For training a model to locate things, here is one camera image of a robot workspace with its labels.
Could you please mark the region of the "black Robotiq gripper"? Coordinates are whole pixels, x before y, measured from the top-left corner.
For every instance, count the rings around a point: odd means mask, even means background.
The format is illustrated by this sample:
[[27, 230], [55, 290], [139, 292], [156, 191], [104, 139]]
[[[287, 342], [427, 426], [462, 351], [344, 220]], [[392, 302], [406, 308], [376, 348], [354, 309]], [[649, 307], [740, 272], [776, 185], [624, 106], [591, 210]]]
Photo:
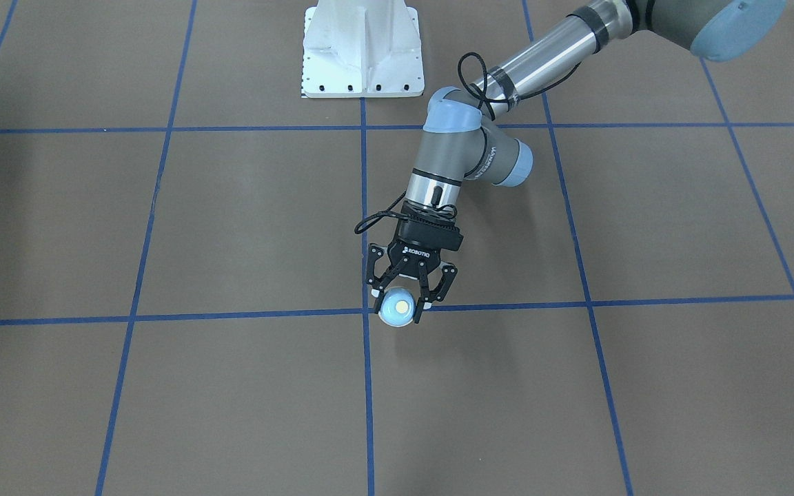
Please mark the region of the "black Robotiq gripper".
[[[457, 266], [441, 262], [441, 251], [459, 251], [463, 235], [453, 223], [433, 223], [409, 216], [398, 220], [394, 237], [387, 246], [369, 242], [366, 245], [365, 284], [371, 292], [371, 307], [378, 309], [385, 290], [396, 287], [400, 278], [419, 283], [412, 321], [418, 324], [423, 311], [445, 299], [458, 273]], [[429, 286], [429, 275], [440, 271], [437, 285]]]

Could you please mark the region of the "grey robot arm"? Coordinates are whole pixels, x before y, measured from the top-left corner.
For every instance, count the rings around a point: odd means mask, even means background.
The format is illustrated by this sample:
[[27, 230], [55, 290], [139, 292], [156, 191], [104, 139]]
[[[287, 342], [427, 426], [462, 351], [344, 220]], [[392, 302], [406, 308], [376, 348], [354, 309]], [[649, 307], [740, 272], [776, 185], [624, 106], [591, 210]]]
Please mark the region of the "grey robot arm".
[[528, 145], [496, 125], [499, 116], [570, 78], [611, 42], [648, 31], [715, 62], [736, 59], [774, 28], [784, 1], [590, 1], [500, 65], [481, 63], [476, 81], [431, 95], [415, 165], [403, 194], [358, 223], [357, 234], [396, 220], [388, 245], [370, 244], [365, 283], [373, 311], [392, 327], [419, 323], [445, 299], [458, 270], [443, 251], [459, 251], [460, 188], [467, 181], [521, 185], [533, 167]]

